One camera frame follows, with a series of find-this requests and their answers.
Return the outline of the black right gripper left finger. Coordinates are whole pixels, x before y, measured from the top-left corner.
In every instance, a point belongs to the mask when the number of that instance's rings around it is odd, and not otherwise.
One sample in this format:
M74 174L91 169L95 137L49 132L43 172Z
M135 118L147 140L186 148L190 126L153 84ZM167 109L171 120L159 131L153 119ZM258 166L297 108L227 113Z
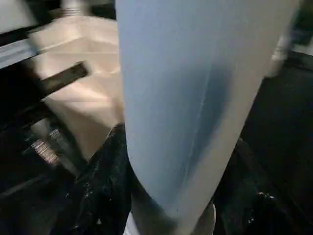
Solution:
M125 124L118 123L75 180L61 211L63 235L121 235L132 203Z

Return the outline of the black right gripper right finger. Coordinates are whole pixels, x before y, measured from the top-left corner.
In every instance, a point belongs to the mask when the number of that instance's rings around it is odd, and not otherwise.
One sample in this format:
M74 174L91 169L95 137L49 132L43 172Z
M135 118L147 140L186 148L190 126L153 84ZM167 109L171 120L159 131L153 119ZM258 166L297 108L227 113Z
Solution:
M212 199L216 235L311 235L313 224L238 139Z

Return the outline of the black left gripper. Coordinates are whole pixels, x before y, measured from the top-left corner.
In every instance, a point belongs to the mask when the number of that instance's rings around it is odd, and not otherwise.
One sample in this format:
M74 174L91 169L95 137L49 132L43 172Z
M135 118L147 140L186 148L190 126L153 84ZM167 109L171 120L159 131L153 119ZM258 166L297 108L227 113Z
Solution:
M51 93L87 74L78 63L42 80L32 61L22 61L0 70L0 125L29 125L35 122L36 134L66 156L76 171L87 163L74 135L66 124L44 102Z

